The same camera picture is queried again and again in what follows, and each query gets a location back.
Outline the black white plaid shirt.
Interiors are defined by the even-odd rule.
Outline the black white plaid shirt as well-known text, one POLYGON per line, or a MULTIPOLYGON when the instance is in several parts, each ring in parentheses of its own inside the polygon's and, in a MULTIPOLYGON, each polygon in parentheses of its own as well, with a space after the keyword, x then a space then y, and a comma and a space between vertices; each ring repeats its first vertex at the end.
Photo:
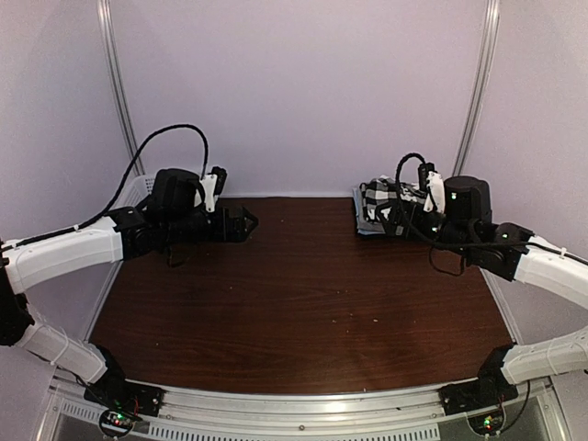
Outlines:
MULTIPOLYGON (((420 206, 423 206, 426 199, 426 194, 419 189, 417 184, 401 182, 400 193, 403 201, 416 203, 420 206)), ((396 182, 389 176, 381 175, 369 182, 355 186, 352 189, 352 194, 356 207, 356 218, 368 226, 380 226, 376 209, 396 201, 396 182)))

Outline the light blue shirt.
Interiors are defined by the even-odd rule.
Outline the light blue shirt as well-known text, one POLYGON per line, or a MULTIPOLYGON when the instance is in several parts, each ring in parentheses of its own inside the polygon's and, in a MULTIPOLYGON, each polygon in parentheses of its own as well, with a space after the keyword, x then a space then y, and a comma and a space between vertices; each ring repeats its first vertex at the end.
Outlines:
POLYGON ((385 232, 379 232, 379 231, 367 231, 367 230, 357 230, 356 232, 358 235, 360 236, 365 236, 365 237, 369 237, 369 236, 386 236, 385 232))

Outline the grey collared shirt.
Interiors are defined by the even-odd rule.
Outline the grey collared shirt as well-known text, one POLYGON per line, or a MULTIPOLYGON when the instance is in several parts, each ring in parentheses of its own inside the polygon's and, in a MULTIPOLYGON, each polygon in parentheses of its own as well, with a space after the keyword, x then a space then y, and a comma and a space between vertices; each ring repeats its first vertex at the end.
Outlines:
POLYGON ((364 221, 361 218, 356 221, 356 228, 358 230, 385 232, 380 223, 364 221))

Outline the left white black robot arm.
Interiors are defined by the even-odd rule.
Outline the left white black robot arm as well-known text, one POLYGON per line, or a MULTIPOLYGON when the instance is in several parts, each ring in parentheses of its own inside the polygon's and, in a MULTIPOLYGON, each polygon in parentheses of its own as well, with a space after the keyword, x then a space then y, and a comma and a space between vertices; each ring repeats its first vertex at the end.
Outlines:
POLYGON ((204 176, 181 169, 157 172, 134 206, 107 209, 87 224, 1 247, 1 344, 19 346, 68 370, 113 408, 126 406, 132 389, 106 350, 71 339, 28 306, 26 292, 40 283, 102 264, 163 252, 175 244, 242 243, 258 225, 248 209, 218 203, 227 174, 204 176))

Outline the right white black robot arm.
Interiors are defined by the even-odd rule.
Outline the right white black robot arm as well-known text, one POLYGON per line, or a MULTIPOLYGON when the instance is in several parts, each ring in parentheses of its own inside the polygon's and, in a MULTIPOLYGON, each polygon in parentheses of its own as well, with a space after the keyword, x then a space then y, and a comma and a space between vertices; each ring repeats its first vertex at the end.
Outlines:
MULTIPOLYGON (((543 288, 581 307, 587 305, 587 262, 533 231, 492 220, 490 188, 473 176, 447 180, 431 172, 416 189, 390 185, 396 195, 374 210, 385 233, 420 239, 433 249, 458 254, 506 281, 543 288)), ((492 404, 515 385, 587 368, 587 330, 543 342, 501 348, 471 385, 471 398, 492 404)))

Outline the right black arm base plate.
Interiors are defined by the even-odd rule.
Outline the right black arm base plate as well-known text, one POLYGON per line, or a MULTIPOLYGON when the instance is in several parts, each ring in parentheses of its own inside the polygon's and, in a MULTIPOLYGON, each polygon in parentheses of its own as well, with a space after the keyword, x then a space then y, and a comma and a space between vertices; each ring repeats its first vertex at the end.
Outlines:
POLYGON ((438 391, 445 415, 469 413, 487 407, 499 407, 518 397, 518 389, 503 380, 480 378, 451 383, 438 391))

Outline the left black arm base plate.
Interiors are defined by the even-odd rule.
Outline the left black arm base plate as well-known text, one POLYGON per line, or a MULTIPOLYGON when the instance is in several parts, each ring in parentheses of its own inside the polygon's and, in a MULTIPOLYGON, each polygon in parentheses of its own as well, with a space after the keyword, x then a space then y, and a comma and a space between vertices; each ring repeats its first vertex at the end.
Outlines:
POLYGON ((157 417, 163 403, 164 391, 161 388, 132 381, 115 381, 109 385, 81 382, 84 398, 101 404, 117 413, 132 418, 142 416, 157 417))

